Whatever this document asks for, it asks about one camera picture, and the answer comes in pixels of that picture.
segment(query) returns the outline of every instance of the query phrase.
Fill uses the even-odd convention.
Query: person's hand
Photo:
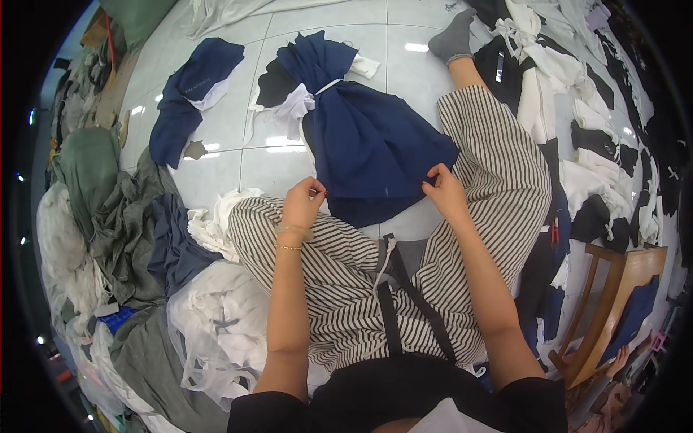
[[[438,175],[435,186],[423,182],[421,189],[433,200],[438,212],[450,223],[450,226],[453,229],[460,229],[472,220],[467,209],[467,198],[462,182],[450,173],[445,164],[438,164],[428,171],[429,177],[435,175]]]
[[[627,345],[618,349],[616,361],[614,361],[613,364],[610,365],[609,368],[606,370],[606,375],[609,379],[613,379],[616,373],[618,373],[620,369],[626,366],[626,361],[628,360],[628,355],[630,354],[631,351],[628,349]]]
[[[327,190],[314,177],[307,177],[286,193],[282,223],[309,229],[315,222],[317,210],[325,201]]]

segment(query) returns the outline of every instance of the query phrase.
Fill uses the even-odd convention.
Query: black and white striped pants
[[[546,216],[551,187],[546,162],[512,113],[479,86],[438,101],[446,134],[460,149],[453,174],[462,181],[469,211],[508,287],[529,254]],[[274,272],[275,226],[283,199],[253,197],[238,203],[229,227],[238,255],[269,294]],[[333,371],[362,360],[388,356],[383,321],[374,296],[376,244],[354,227],[318,213],[315,238],[301,260],[312,362]],[[458,366],[485,357],[474,320],[464,264],[453,230],[443,221],[412,277],[445,321]],[[392,294],[402,345],[445,359],[431,327],[403,290]]]

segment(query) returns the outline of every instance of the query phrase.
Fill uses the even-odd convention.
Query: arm
[[[545,378],[520,330],[517,309],[510,290],[495,266],[467,209],[464,187],[444,164],[428,172],[438,175],[436,186],[423,184],[423,192],[455,232],[469,283],[472,309],[489,354],[493,387],[522,378]]]
[[[286,194],[282,223],[310,229],[327,192],[308,177]],[[267,318],[267,362],[253,393],[281,391],[308,402],[308,307],[304,291],[302,233],[277,236],[272,296]]]

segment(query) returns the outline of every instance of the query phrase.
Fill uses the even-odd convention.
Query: green sack
[[[98,0],[103,10],[123,27],[128,51],[142,48],[176,0]]]

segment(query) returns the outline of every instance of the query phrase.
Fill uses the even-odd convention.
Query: gold bracelet
[[[277,244],[277,247],[284,248],[284,249],[296,249],[296,250],[301,250],[303,247],[288,247],[287,245],[279,245]]]

